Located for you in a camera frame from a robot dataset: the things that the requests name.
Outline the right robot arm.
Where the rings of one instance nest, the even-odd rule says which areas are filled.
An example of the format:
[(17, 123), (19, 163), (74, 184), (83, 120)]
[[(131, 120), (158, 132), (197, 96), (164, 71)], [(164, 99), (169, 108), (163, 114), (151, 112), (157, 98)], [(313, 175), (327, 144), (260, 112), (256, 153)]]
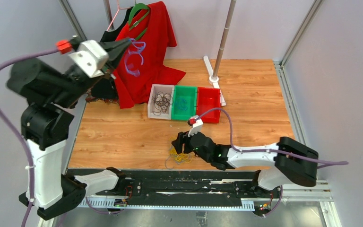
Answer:
[(219, 170), (246, 166), (267, 166), (259, 170), (252, 180), (251, 191), (264, 197), (278, 186), (294, 183), (304, 187), (316, 185), (318, 153), (290, 137), (279, 142), (257, 147), (235, 147), (216, 144), (203, 133), (188, 135), (179, 132), (172, 141), (175, 151), (196, 156)]

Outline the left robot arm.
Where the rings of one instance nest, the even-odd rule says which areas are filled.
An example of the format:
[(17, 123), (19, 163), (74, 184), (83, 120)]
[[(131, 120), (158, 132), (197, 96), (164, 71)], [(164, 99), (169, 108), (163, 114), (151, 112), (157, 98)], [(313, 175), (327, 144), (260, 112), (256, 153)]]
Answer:
[(90, 175), (65, 175), (62, 156), (74, 118), (68, 109), (98, 81), (110, 76), (131, 43), (129, 38), (106, 43), (78, 38), (64, 41), (56, 51), (68, 53), (74, 62), (65, 73), (43, 62), (39, 54), (20, 57), (11, 64), (7, 87), (28, 102), (20, 123), (32, 162), (28, 189), (19, 201), (36, 206), (44, 220), (73, 210), (85, 197), (98, 192), (125, 192), (125, 174), (120, 170), (109, 167)]

